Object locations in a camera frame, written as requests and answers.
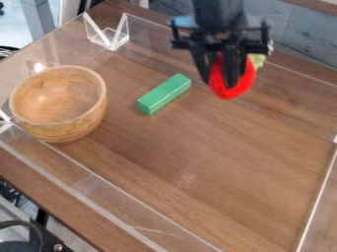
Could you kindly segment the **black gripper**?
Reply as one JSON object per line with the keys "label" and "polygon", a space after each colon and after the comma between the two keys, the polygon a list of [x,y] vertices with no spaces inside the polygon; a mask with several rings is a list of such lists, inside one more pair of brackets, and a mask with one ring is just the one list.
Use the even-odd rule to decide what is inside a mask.
{"label": "black gripper", "polygon": [[222,49],[222,76],[225,86],[233,89],[246,70],[246,54],[272,55],[275,42],[271,37],[272,26],[258,17],[244,16],[226,29],[202,28],[194,16],[176,16],[169,20],[173,31],[174,48],[192,49],[194,63],[205,83],[210,81],[212,64],[216,52]]}

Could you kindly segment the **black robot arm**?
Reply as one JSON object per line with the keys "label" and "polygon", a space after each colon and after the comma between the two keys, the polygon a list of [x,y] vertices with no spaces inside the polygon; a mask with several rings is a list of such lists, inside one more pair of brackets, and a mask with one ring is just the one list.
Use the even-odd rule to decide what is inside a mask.
{"label": "black robot arm", "polygon": [[275,50],[271,25],[246,14],[244,0],[193,0],[193,14],[169,20],[172,46],[190,51],[202,80],[212,84],[220,72],[221,87],[233,91],[248,73],[249,55]]}

